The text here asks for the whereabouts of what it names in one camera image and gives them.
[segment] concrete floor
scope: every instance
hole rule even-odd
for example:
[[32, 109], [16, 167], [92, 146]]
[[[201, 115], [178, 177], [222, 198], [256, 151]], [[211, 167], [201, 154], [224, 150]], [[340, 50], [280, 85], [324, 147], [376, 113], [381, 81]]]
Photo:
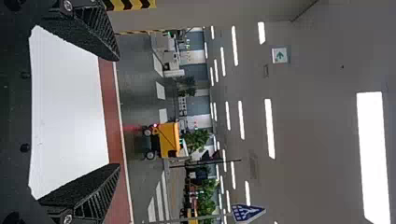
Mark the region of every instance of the concrete floor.
[[[166, 108], [167, 116], [175, 113], [176, 83], [161, 77], [154, 69], [153, 51], [148, 35], [123, 35], [118, 37], [121, 60], [117, 63], [120, 90], [120, 107], [128, 162], [131, 197], [134, 208], [134, 223], [147, 222], [151, 199], [156, 200], [156, 188], [162, 181], [163, 160], [145, 161], [144, 153], [149, 147], [148, 139], [142, 136], [141, 126], [160, 123], [159, 110]], [[166, 99], [158, 99], [156, 82], [164, 86]], [[169, 207], [178, 207], [177, 195], [181, 194], [177, 181], [166, 178]]]

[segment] hazard stripe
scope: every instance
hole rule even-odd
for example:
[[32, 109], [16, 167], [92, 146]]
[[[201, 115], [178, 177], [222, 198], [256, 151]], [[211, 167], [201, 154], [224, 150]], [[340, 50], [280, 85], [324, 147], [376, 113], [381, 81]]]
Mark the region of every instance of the hazard stripe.
[[151, 34], [165, 32], [166, 30], [145, 30], [145, 31], [121, 31], [114, 33], [115, 35], [135, 35], [135, 34]]
[[141, 8], [149, 8], [149, 0], [140, 0], [142, 2]]
[[128, 0], [121, 0], [122, 3], [125, 5], [124, 10], [131, 10], [132, 9], [132, 3]]
[[103, 0], [107, 11], [128, 11], [156, 8], [156, 0]]

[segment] yellow vehicle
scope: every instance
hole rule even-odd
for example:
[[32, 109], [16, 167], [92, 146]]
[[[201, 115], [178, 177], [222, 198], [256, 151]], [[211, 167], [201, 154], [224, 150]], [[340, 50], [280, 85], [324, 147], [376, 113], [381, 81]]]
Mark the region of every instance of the yellow vehicle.
[[[183, 208], [180, 210], [180, 217], [198, 217], [198, 214], [195, 211], [192, 211], [191, 208], [188, 208], [187, 210]], [[184, 221], [181, 223], [182, 224], [198, 224], [198, 219]]]
[[178, 123], [154, 124], [145, 128], [143, 134], [149, 136], [151, 141], [151, 150], [146, 153], [148, 160], [154, 160], [156, 152], [162, 158], [178, 156], [181, 149]]
[[[198, 213], [197, 213], [196, 211], [194, 212], [194, 216], [195, 216], [195, 217], [198, 217]], [[192, 217], [192, 215], [191, 215], [191, 209], [190, 209], [190, 208], [187, 209], [187, 217]], [[189, 221], [189, 224], [198, 224], [198, 219], [190, 220], [190, 221]]]

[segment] blue sign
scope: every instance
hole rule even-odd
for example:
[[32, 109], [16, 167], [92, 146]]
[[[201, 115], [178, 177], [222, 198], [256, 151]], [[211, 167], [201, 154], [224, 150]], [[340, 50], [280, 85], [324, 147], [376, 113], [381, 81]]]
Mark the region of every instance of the blue sign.
[[231, 209], [236, 223], [249, 223], [266, 212], [263, 207], [247, 206], [245, 204], [233, 204]]

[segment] floor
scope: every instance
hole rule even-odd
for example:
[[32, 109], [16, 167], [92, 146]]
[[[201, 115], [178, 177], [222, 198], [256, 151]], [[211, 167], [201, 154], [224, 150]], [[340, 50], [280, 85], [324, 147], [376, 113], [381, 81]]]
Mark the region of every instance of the floor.
[[150, 142], [141, 127], [176, 117], [176, 83], [162, 76], [148, 35], [122, 35], [118, 42], [117, 77], [134, 223], [169, 219], [173, 216], [169, 199], [175, 198], [176, 187], [169, 184], [163, 160], [144, 160]]

